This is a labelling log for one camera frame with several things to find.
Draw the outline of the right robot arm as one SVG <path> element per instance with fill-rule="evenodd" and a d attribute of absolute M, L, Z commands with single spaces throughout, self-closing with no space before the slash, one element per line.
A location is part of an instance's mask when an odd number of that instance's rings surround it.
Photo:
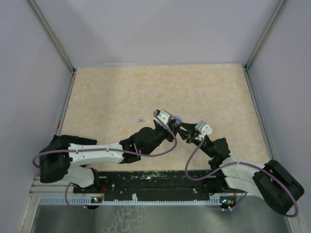
<path fill-rule="evenodd" d="M 203 177 L 191 177 L 186 168 L 185 175 L 189 180 L 201 181 L 219 176 L 217 186 L 223 192 L 238 189 L 264 200 L 278 214 L 287 217 L 298 215 L 297 201 L 305 193 L 304 188 L 278 161 L 271 159 L 256 165 L 232 157 L 227 140 L 219 138 L 212 141 L 209 138 L 212 128 L 203 121 L 181 123 L 178 133 L 184 141 L 197 146 L 187 165 L 198 150 L 211 158 L 208 162 L 211 172 Z"/>

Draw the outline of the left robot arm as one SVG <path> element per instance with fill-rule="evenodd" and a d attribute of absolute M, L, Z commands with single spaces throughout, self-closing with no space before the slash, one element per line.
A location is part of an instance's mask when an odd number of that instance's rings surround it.
<path fill-rule="evenodd" d="M 101 180 L 90 164 L 130 164 L 142 157 L 155 157 L 154 150 L 167 140 L 176 142 L 180 122 L 174 118 L 154 119 L 155 127 L 144 127 L 118 143 L 99 145 L 97 140 L 71 135 L 54 136 L 36 158 L 42 183 L 67 180 L 94 193 Z"/>

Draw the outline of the purple earbud charging case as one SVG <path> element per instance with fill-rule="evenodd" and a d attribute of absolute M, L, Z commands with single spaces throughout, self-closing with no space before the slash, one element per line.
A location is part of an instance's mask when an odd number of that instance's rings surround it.
<path fill-rule="evenodd" d="M 179 124 L 179 125 L 182 124 L 182 117 L 181 116 L 175 115 L 173 117 L 175 119 L 176 124 Z"/>

